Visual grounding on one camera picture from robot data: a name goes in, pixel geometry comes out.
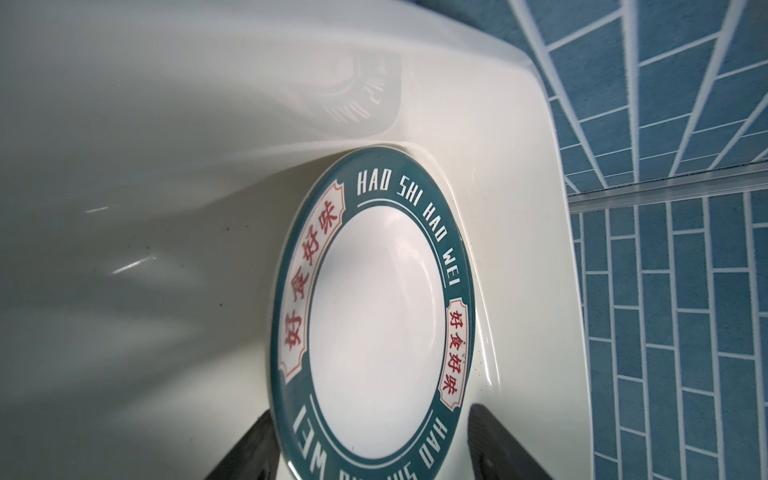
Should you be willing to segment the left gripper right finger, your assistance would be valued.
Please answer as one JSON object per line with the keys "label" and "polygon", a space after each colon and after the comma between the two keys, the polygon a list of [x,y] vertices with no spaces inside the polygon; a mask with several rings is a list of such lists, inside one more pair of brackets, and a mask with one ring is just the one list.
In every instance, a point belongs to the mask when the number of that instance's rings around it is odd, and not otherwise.
{"label": "left gripper right finger", "polygon": [[467,443],[476,479],[552,479],[484,405],[470,407]]}

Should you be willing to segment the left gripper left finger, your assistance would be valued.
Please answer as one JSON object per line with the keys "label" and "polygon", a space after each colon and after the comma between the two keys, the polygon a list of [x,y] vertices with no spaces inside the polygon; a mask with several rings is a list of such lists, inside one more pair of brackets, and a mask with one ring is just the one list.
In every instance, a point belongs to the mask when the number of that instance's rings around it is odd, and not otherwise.
{"label": "left gripper left finger", "polygon": [[206,480],[275,480],[280,447],[270,411],[265,411]]}

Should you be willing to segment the green rimmed plate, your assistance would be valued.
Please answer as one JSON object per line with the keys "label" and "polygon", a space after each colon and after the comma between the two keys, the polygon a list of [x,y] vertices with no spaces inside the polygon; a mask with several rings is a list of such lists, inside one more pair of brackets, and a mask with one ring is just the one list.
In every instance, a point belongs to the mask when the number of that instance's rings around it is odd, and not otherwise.
{"label": "green rimmed plate", "polygon": [[288,231],[269,396],[296,479],[435,479],[458,433],[476,326],[448,200],[391,147],[342,156]]}

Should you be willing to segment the white plastic bin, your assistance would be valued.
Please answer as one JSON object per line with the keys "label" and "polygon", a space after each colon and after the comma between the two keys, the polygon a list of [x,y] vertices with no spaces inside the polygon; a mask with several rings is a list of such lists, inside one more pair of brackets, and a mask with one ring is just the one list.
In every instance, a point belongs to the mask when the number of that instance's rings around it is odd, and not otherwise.
{"label": "white plastic bin", "polygon": [[520,49],[399,1],[1,5],[1,475],[206,479],[267,410],[276,271],[342,156],[448,200],[476,326],[435,479],[481,404],[552,479],[594,475],[552,107]]}

